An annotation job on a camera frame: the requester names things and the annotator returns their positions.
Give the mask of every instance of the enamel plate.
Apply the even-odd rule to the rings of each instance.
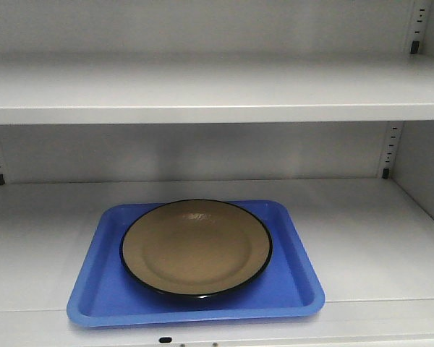
[[[157,291],[210,296],[258,276],[272,241],[252,213],[215,200],[182,200],[137,219],[121,243],[126,269]]]

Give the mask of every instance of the metal shelf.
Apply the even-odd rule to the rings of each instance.
[[[0,124],[434,119],[434,58],[0,56]]]
[[[101,213],[123,203],[191,197],[284,204],[325,290],[320,313],[130,329],[87,330],[70,323],[65,306]],[[382,179],[0,187],[0,346],[141,346],[161,336],[196,346],[432,343],[434,221]]]

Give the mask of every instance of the tray rim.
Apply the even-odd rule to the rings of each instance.
[[[276,308],[263,308],[263,309],[221,309],[212,310],[215,314],[218,312],[217,317],[209,317],[209,310],[203,311],[180,311],[180,312],[163,312],[152,314],[123,314],[109,317],[97,317],[83,314],[78,305],[82,299],[83,291],[85,290],[84,284],[90,276],[90,272],[95,265],[96,257],[99,248],[103,245],[103,237],[105,235],[104,229],[99,232],[103,222],[111,217],[112,213],[115,213],[119,209],[123,208],[139,208],[150,207],[152,210],[165,203],[137,203],[137,204],[120,204],[110,207],[102,215],[96,227],[93,239],[88,247],[87,254],[80,269],[77,280],[75,281],[74,288],[69,297],[67,304],[67,316],[73,322],[82,327],[126,327],[126,326],[144,326],[155,325],[163,323],[180,323],[180,322],[212,322],[219,320],[247,320],[247,319],[261,319],[261,318],[295,318],[310,316],[323,307],[326,302],[325,293],[318,280],[318,277],[313,269],[312,263],[307,255],[302,240],[297,233],[294,226],[294,222],[291,219],[289,211],[281,203],[273,200],[226,200],[228,203],[235,204],[236,206],[244,204],[266,204],[276,208],[280,213],[283,220],[284,229],[289,229],[287,233],[291,239],[292,246],[296,250],[296,254],[299,258],[300,265],[305,272],[306,282],[309,284],[310,290],[312,290],[313,300],[307,305],[301,307],[276,307]],[[243,317],[235,317],[234,313],[238,311]],[[142,320],[144,316],[154,317],[154,321]]]

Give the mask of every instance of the white cabinet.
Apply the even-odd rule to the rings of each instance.
[[[0,1],[2,183],[0,346],[434,346],[434,1]],[[73,325],[101,213],[185,198],[284,204],[320,313]]]

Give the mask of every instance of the hole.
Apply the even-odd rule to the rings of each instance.
[[[169,336],[159,338],[159,343],[170,343],[170,342],[172,342],[172,338],[170,338]]]

